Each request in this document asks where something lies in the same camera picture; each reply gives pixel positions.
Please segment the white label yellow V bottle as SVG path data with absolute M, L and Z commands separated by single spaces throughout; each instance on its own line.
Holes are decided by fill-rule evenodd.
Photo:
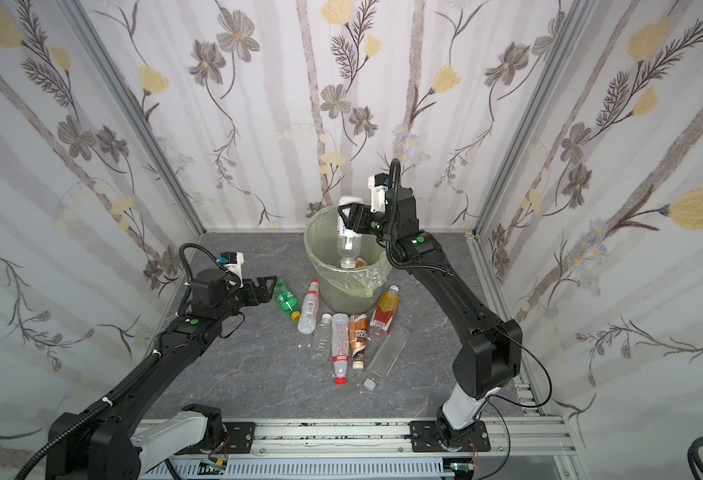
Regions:
M 361 203 L 363 199 L 353 196 L 342 196 L 339 204 Z M 345 270 L 355 269 L 355 260 L 361 255 L 361 235 L 353 231 L 339 231 L 337 238 L 337 252 L 340 256 L 340 267 Z

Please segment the green plastic bottle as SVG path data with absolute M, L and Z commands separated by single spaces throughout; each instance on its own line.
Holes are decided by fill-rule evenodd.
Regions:
M 289 314 L 291 320 L 300 320 L 301 307 L 299 306 L 299 299 L 284 278 L 278 279 L 274 289 L 274 298 L 281 310 Z

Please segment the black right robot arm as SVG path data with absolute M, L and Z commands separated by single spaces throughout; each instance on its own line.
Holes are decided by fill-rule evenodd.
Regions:
M 477 421 L 487 398 L 521 370 L 523 331 L 503 321 L 471 291 L 433 234 L 419 227 L 411 190 L 383 194 L 383 207 L 343 200 L 338 213 L 345 231 L 373 235 L 391 266 L 415 277 L 437 301 L 461 341 L 453 360 L 457 385 L 437 412 L 437 432 L 455 443 Z

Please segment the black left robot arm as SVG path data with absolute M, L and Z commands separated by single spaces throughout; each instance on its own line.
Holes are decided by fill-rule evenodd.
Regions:
M 171 383 L 223 335 L 225 320 L 272 300 L 275 276 L 237 280 L 207 269 L 190 280 L 177 316 L 151 353 L 117 386 L 79 414 L 53 424 L 42 449 L 48 479 L 138 479 L 203 434 L 174 433 L 167 448 L 137 446 L 135 432 Z

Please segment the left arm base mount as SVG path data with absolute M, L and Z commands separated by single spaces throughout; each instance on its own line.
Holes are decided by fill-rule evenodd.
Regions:
M 206 420 L 206 429 L 202 439 L 179 451 L 184 454 L 250 454 L 254 437 L 255 422 L 233 421 L 224 419 L 222 410 L 217 407 L 202 404 L 190 404 L 182 409 L 183 412 L 202 414 Z

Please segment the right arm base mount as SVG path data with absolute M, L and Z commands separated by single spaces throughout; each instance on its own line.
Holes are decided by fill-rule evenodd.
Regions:
M 415 453 L 485 453 L 491 451 L 489 433 L 483 421 L 455 430 L 447 419 L 409 422 L 409 441 Z

